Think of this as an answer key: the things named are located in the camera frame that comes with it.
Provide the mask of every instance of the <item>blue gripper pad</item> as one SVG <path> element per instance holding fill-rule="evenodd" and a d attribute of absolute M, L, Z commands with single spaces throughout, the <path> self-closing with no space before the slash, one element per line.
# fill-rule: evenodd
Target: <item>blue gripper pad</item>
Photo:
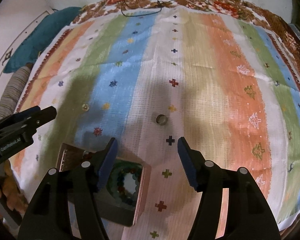
<path fill-rule="evenodd" d="M 102 151 L 103 156 L 103 162 L 99 166 L 100 168 L 95 171 L 95 173 L 98 175 L 99 180 L 97 183 L 97 189 L 100 191 L 103 189 L 107 181 L 109 179 L 111 170 L 114 165 L 114 160 L 118 153 L 118 141 L 115 138 L 111 138 L 110 142 L 106 146 L 106 149 Z"/>
<path fill-rule="evenodd" d="M 204 157 L 201 152 L 192 150 L 184 137 L 180 137 L 178 140 L 178 154 L 190 186 L 197 190 L 199 186 L 197 172 L 205 162 Z"/>

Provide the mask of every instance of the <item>teal pillow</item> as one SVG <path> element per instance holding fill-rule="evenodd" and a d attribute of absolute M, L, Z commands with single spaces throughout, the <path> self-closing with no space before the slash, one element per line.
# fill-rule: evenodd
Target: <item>teal pillow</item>
<path fill-rule="evenodd" d="M 80 7 L 68 7 L 46 16 L 13 53 L 3 72 L 16 72 L 26 63 L 35 63 L 61 29 L 79 15 Z"/>

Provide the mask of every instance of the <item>bedsheet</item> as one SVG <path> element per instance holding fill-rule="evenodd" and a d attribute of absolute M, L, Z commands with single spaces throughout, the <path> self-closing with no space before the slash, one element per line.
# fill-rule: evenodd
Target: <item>bedsheet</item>
<path fill-rule="evenodd" d="M 11 158 L 20 188 L 30 200 L 62 142 L 97 151 L 115 137 L 119 156 L 152 170 L 144 213 L 131 228 L 105 222 L 110 239 L 186 239 L 201 194 L 178 157 L 176 141 L 184 136 L 221 168 L 247 167 L 285 229 L 300 213 L 293 54 L 276 33 L 233 11 L 152 11 L 75 21 L 39 57 L 17 110 L 53 105 L 58 115 Z M 154 122 L 158 114 L 168 117 L 166 125 Z M 226 207 L 218 236 L 225 221 Z"/>

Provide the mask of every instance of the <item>pillow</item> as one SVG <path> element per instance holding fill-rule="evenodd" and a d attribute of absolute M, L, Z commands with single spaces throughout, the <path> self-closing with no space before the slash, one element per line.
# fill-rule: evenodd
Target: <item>pillow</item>
<path fill-rule="evenodd" d="M 14 113 L 32 67 L 33 63 L 27 63 L 10 78 L 0 99 L 0 120 Z"/>
<path fill-rule="evenodd" d="M 60 30 L 79 15 L 81 7 L 68 7 L 46 16 L 15 50 L 3 72 L 12 73 L 26 63 L 35 63 Z"/>

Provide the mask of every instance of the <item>black cable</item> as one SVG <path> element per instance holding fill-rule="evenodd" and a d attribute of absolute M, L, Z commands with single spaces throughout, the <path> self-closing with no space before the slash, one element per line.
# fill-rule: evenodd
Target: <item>black cable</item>
<path fill-rule="evenodd" d="M 158 8 L 158 7 L 160 7 L 160 10 L 159 10 L 159 11 L 156 11 L 156 12 L 147 13 L 147 14 L 140 14 L 140 15 L 127 15 L 127 14 L 124 14 L 123 11 L 122 11 L 123 3 L 124 3 L 128 8 L 130 8 L 130 9 L 138 9 L 138 8 L 132 8 L 132 7 L 130 7 L 130 6 L 126 3 L 126 0 L 123 0 L 122 3 L 121 3 L 121 13 L 122 13 L 122 15 L 124 15 L 125 17 L 139 17 L 139 16 L 147 16 L 147 15 L 151 15 L 151 14 L 156 14 L 156 13 L 159 13 L 159 12 L 162 11 L 163 5 L 164 5 L 165 3 L 169 3 L 169 2 L 172 2 L 172 1 L 174 1 L 174 0 L 169 0 L 169 1 L 166 1 L 166 2 L 157 0 L 157 5 L 151 6 L 151 7 L 149 7 L 149 8 L 141 8 L 141 9 L 153 9 L 153 8 Z"/>

